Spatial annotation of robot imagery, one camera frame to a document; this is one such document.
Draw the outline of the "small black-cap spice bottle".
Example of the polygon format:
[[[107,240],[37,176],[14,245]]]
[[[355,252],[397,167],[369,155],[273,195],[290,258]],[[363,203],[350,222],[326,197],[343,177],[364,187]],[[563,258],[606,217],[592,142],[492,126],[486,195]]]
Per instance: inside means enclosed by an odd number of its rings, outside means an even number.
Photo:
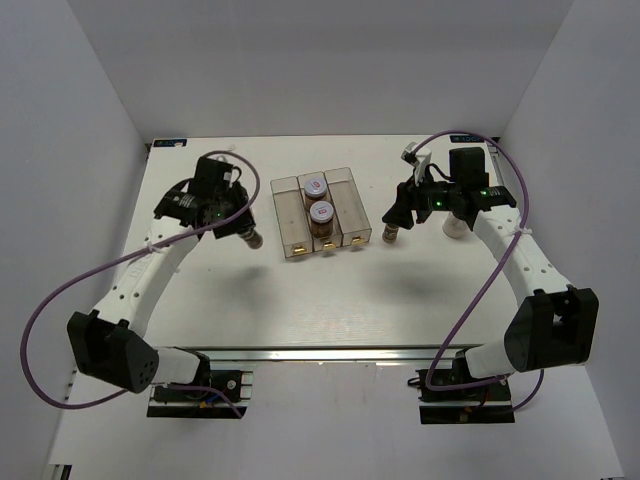
[[[386,224],[382,232],[382,240],[387,244],[394,244],[398,238],[399,227],[394,224]]]

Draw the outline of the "white salt shaker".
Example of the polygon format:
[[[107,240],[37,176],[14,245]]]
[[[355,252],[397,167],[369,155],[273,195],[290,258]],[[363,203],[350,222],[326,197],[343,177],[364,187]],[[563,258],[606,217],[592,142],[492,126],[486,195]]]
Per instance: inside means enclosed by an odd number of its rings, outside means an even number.
[[[442,231],[449,238],[460,239],[468,233],[469,228],[465,221],[449,212],[442,225]]]

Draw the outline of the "brown jar white lid front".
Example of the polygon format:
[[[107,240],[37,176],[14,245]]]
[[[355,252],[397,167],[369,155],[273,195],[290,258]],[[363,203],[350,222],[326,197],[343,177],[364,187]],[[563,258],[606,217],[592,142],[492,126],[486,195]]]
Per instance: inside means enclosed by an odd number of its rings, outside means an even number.
[[[309,208],[310,231],[316,238],[333,234],[334,208],[328,201],[314,202]]]

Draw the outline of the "brown jar white lid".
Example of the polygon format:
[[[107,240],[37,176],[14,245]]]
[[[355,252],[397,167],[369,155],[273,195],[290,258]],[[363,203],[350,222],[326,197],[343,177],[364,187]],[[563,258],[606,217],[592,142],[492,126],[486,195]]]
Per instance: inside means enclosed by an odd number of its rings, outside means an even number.
[[[325,201],[328,193],[328,186],[323,177],[316,176],[306,181],[303,187],[304,201],[307,208],[315,202]]]
[[[310,231],[316,238],[333,234],[334,208],[328,201],[314,202],[309,208]]]

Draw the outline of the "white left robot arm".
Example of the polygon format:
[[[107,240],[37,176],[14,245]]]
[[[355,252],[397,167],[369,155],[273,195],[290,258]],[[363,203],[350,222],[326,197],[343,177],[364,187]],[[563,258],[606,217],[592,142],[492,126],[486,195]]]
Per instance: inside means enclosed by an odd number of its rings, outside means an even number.
[[[237,236],[249,248],[263,244],[251,211],[255,194],[241,185],[245,160],[229,162],[229,151],[198,158],[194,174],[171,187],[153,212],[139,257],[128,261],[111,290],[90,313],[76,312],[67,333],[78,370],[128,392],[177,384],[199,399],[211,387],[204,355],[145,340],[153,311],[182,261],[206,233]]]

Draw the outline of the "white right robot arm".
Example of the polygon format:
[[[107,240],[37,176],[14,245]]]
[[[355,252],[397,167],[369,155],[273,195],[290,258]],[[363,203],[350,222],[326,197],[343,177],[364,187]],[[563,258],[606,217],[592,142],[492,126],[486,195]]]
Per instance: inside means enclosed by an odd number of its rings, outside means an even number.
[[[432,176],[431,155],[409,145],[402,158],[413,168],[400,183],[396,199],[382,220],[382,238],[424,223],[434,212],[447,212],[465,225],[491,252],[518,303],[505,333],[497,340],[462,352],[451,374],[453,390],[472,399],[488,380],[516,372],[585,362],[591,351],[599,300],[590,288],[575,287],[551,264],[532,233],[522,226],[524,211],[509,190],[493,186],[480,147],[449,152],[449,172]]]

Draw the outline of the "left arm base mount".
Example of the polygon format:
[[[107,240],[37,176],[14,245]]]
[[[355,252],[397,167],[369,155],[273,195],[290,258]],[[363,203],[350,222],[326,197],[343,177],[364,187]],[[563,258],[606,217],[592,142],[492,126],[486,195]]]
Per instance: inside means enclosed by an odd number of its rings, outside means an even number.
[[[148,418],[240,420],[252,398],[254,367],[247,363],[205,361],[200,353],[195,379],[151,387]]]

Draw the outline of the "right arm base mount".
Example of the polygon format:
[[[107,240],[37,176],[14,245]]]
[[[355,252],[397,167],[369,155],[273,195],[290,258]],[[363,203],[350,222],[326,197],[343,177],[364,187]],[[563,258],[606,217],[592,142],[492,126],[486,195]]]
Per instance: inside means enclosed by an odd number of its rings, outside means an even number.
[[[426,385],[427,370],[417,370],[407,386],[418,393],[422,425],[512,424],[512,397],[508,383],[467,390],[434,391]]]

